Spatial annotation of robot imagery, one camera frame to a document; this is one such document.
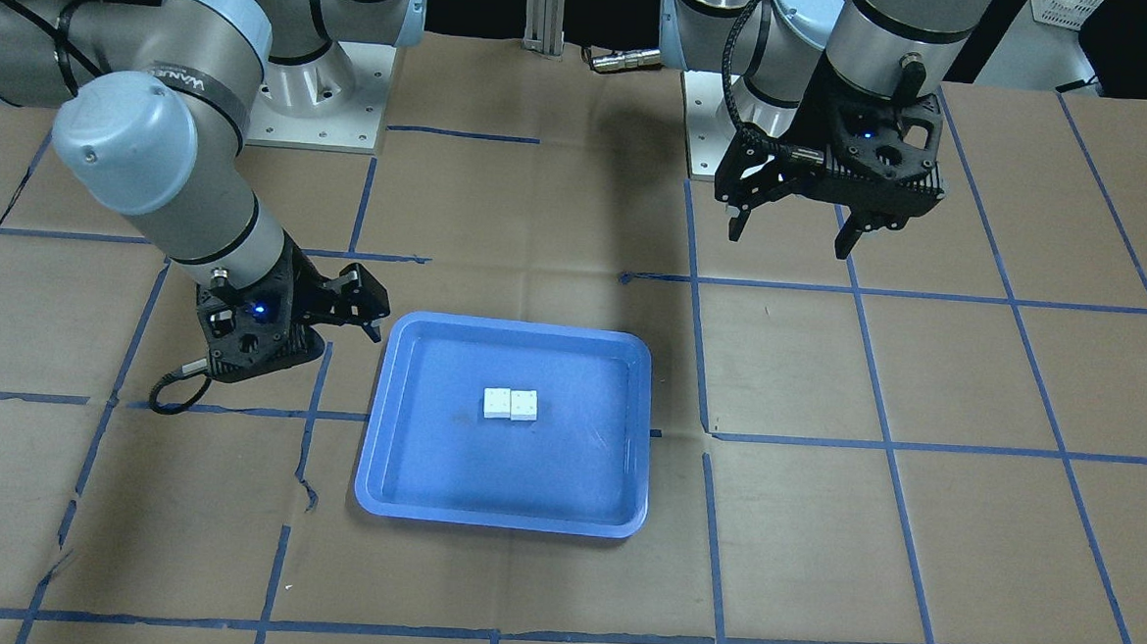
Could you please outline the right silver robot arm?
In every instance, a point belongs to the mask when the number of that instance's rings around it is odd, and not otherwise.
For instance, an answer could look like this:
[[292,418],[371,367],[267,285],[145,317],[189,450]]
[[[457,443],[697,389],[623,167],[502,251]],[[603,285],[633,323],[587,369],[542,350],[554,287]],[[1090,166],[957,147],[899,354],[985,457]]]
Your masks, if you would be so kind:
[[233,164],[253,104],[328,111],[343,42],[418,44],[427,0],[0,0],[0,104],[54,107],[54,152],[190,276],[206,355],[170,380],[315,360],[319,323],[379,340],[382,285],[317,271]]

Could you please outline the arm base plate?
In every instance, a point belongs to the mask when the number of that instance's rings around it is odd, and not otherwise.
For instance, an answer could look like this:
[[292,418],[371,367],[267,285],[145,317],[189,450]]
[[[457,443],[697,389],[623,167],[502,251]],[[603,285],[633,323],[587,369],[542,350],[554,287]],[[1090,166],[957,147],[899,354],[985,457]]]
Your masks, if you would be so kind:
[[399,60],[393,45],[334,42],[307,63],[270,62],[243,143],[373,156]]
[[686,70],[680,80],[687,174],[690,180],[710,183],[735,130],[724,104],[721,77]]

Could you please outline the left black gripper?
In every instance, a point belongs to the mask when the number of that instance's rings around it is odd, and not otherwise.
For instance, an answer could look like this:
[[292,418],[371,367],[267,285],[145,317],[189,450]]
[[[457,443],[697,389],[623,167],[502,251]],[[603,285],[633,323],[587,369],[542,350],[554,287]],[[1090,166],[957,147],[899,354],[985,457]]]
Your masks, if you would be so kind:
[[713,191],[729,214],[731,242],[743,235],[755,208],[801,195],[850,208],[833,245],[836,259],[846,261],[863,235],[897,230],[943,201],[943,115],[936,96],[920,93],[924,62],[900,61],[897,73],[879,96],[855,90],[822,61],[783,135],[742,121],[736,98],[725,90],[735,134],[716,168]]

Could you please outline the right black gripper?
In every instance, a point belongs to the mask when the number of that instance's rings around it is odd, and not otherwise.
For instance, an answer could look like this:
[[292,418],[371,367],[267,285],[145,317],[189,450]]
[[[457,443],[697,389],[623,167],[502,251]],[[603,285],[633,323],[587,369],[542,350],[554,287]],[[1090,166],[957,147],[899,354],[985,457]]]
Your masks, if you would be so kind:
[[334,315],[361,323],[372,343],[381,342],[379,323],[390,316],[383,284],[360,263],[340,271],[335,295],[291,238],[283,240],[275,266],[253,285],[195,288],[196,318],[205,335],[206,377],[234,383],[262,377],[323,354],[323,337],[312,329]]

